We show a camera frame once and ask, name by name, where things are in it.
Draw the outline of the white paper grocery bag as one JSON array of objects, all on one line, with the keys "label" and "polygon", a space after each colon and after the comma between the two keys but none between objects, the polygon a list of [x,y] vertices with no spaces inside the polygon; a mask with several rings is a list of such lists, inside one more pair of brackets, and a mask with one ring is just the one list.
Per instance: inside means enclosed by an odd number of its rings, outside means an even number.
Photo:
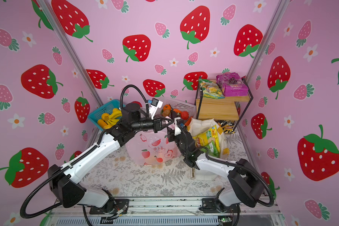
[{"label": "white paper grocery bag", "polygon": [[227,145],[225,132],[213,119],[193,119],[187,127],[187,131],[195,140],[196,147],[208,148],[209,155],[220,159],[227,159],[230,150]]}]

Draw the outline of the yellow banana bunch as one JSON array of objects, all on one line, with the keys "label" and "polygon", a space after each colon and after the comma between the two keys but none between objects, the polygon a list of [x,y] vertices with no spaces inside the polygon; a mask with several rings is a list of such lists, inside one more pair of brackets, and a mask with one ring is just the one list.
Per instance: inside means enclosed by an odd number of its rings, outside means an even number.
[{"label": "yellow banana bunch", "polygon": [[122,117],[121,111],[118,108],[114,108],[111,114],[103,113],[101,119],[108,125],[115,125],[120,120],[121,117]]}]

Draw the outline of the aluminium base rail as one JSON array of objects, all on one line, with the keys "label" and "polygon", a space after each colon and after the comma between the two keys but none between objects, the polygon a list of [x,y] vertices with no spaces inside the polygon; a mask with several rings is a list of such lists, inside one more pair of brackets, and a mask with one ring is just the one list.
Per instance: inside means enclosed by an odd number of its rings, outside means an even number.
[{"label": "aluminium base rail", "polygon": [[217,212],[212,197],[119,197],[116,216],[82,206],[54,209],[46,226],[285,226],[277,204],[251,208],[244,204]]}]

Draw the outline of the green yellow snack bag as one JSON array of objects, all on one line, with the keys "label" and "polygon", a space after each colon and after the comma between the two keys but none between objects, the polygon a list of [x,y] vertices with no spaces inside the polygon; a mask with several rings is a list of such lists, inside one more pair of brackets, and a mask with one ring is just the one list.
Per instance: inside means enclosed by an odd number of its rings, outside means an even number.
[{"label": "green yellow snack bag", "polygon": [[207,80],[207,79],[199,79],[200,91],[202,92],[202,96],[205,98],[211,99],[224,99],[224,95],[219,85],[216,82]]}]

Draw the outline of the black yellow chips bag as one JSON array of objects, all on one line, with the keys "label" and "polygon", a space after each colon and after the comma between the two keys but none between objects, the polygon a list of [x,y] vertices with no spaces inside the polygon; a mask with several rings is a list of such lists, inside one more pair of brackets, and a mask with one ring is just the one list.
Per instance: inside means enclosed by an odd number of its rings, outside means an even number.
[{"label": "black yellow chips bag", "polygon": [[235,121],[217,120],[216,123],[223,129],[226,134],[234,133]]}]

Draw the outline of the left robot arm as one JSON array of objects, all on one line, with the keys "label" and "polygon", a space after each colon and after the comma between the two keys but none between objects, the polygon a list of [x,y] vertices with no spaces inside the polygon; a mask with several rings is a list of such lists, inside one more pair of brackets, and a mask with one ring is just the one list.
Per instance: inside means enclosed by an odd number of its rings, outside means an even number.
[{"label": "left robot arm", "polygon": [[[123,147],[138,131],[158,132],[162,130],[162,120],[154,118],[161,105],[159,100],[153,99],[146,103],[145,111],[136,103],[122,107],[122,118],[110,129],[103,130],[94,145],[62,166],[52,165],[49,168],[48,179],[36,187],[25,199],[20,209],[20,216],[34,218],[60,205],[65,208],[75,205],[91,206],[104,213],[112,212],[115,208],[115,199],[108,191],[86,188],[80,182],[94,166],[112,152]],[[47,184],[59,202],[37,213],[26,213],[31,199]]]}]

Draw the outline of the white plastic basket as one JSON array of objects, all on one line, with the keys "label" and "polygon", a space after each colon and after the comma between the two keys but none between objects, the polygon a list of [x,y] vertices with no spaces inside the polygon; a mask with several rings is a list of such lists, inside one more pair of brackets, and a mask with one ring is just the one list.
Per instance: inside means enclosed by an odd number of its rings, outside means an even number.
[{"label": "white plastic basket", "polygon": [[164,106],[170,105],[171,108],[175,108],[180,111],[187,111],[189,113],[189,117],[196,118],[196,106],[191,103],[183,102],[169,97],[161,97],[159,98],[159,100],[163,102],[163,106],[157,110],[156,114],[161,114]]}]

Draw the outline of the pink plastic grocery bag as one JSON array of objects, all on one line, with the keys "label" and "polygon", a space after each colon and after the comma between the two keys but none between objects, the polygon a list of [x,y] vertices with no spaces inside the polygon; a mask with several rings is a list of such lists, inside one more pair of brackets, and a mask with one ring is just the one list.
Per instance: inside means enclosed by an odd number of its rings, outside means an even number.
[{"label": "pink plastic grocery bag", "polygon": [[181,156],[175,142],[169,142],[168,131],[140,131],[125,145],[129,157],[138,165],[158,165]]}]

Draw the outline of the purple snack bag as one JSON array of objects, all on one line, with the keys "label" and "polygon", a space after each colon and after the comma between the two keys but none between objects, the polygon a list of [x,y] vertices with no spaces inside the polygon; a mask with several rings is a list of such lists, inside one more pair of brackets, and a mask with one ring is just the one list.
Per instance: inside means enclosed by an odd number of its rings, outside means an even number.
[{"label": "purple snack bag", "polygon": [[248,94],[249,88],[237,73],[219,74],[216,76],[216,83],[225,97],[240,97]]}]

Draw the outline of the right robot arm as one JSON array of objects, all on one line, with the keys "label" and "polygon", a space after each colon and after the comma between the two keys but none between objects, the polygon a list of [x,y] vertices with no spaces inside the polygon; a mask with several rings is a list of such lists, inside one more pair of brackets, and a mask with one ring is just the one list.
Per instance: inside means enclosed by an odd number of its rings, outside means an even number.
[{"label": "right robot arm", "polygon": [[257,204],[272,207],[275,202],[273,193],[267,182],[245,159],[238,162],[229,162],[210,156],[206,146],[196,147],[195,140],[186,130],[182,119],[169,120],[167,126],[169,141],[175,142],[184,162],[191,168],[204,170],[227,178],[230,188],[222,188],[214,198],[215,209],[218,212],[227,212],[232,205],[240,203],[254,208]]}]

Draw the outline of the teal plastic basket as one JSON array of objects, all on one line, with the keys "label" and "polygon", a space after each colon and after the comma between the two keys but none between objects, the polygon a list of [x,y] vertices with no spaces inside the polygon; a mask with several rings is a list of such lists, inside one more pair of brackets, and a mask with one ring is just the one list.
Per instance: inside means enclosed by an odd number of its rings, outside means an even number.
[{"label": "teal plastic basket", "polygon": [[98,109],[94,110],[89,114],[88,119],[99,129],[103,130],[103,128],[98,124],[98,120],[101,119],[102,114],[108,113],[111,114],[114,108],[120,108],[120,101],[118,99],[114,99],[109,101],[108,103],[102,105]]}]

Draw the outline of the brown potato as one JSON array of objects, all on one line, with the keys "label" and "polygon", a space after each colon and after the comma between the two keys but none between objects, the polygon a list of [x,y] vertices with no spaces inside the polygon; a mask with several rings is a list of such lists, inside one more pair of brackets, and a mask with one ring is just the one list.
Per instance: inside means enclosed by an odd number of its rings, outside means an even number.
[{"label": "brown potato", "polygon": [[169,109],[163,110],[162,116],[163,117],[169,117],[170,113],[171,113],[171,110],[169,110]]}]

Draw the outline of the small orange pumpkin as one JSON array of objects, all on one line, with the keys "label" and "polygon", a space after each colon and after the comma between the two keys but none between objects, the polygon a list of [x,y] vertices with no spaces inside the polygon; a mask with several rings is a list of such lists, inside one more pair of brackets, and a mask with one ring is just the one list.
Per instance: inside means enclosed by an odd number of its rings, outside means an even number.
[{"label": "small orange pumpkin", "polygon": [[164,111],[165,111],[165,110],[171,110],[171,106],[170,106],[170,105],[165,105],[164,108],[163,108],[163,110],[164,110]]}]

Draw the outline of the orange carrot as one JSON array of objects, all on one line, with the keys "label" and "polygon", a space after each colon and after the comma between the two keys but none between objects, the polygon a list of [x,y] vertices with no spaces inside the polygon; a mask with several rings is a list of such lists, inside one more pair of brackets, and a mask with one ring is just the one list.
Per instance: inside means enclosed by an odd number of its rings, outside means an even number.
[{"label": "orange carrot", "polygon": [[187,122],[185,123],[185,126],[187,127],[187,126],[189,126],[189,124],[191,123],[191,121],[192,121],[192,117],[190,117],[188,120],[187,120]]}]

